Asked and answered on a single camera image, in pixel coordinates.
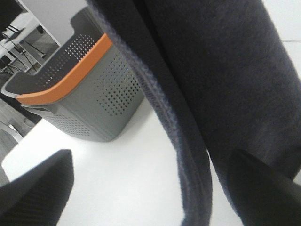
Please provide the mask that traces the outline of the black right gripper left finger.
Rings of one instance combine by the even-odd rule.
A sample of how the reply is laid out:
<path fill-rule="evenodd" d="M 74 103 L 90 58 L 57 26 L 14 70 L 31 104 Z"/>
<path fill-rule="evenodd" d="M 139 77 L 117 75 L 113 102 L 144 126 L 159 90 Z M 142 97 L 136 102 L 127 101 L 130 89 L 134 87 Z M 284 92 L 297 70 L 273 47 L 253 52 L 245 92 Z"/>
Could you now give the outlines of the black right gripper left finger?
<path fill-rule="evenodd" d="M 59 150 L 0 188 L 2 226 L 55 226 L 74 183 L 71 150 Z"/>

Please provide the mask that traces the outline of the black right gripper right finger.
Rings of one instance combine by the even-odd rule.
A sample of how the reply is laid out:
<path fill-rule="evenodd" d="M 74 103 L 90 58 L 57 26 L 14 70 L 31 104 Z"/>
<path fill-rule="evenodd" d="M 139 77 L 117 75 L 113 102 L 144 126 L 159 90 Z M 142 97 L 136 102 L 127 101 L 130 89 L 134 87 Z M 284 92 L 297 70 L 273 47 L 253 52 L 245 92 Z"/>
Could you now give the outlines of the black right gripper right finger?
<path fill-rule="evenodd" d="M 227 186 L 243 225 L 301 224 L 301 186 L 248 152 L 233 151 Z"/>

